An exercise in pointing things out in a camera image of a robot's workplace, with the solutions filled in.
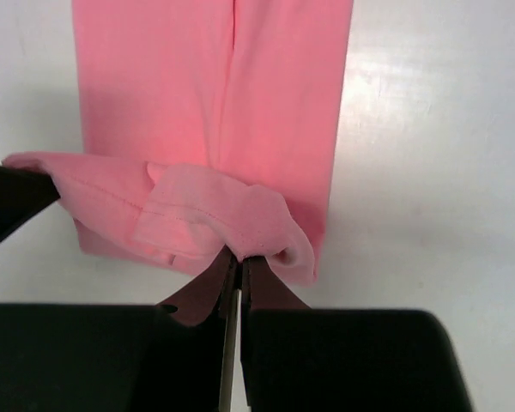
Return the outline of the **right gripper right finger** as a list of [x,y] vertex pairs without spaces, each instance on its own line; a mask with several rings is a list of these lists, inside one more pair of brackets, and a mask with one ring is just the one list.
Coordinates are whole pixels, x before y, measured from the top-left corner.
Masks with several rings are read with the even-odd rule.
[[241,265],[241,363],[253,411],[469,411],[431,313],[312,309],[253,257]]

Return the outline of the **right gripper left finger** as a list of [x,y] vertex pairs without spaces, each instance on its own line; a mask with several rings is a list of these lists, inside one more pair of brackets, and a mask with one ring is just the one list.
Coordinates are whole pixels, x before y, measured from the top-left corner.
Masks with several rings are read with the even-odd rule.
[[0,304],[0,411],[227,411],[229,250],[155,305]]

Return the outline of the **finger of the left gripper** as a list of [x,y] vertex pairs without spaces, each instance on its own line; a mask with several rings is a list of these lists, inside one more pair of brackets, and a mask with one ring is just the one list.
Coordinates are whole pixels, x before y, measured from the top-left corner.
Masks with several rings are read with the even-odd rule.
[[0,243],[59,198],[49,175],[0,166]]

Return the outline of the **pink t-shirt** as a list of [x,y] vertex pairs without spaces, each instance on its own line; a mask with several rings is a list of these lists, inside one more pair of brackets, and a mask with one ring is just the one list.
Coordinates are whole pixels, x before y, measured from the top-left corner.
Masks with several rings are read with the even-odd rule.
[[80,154],[48,173],[83,251],[190,275],[224,248],[318,274],[350,1],[75,1]]

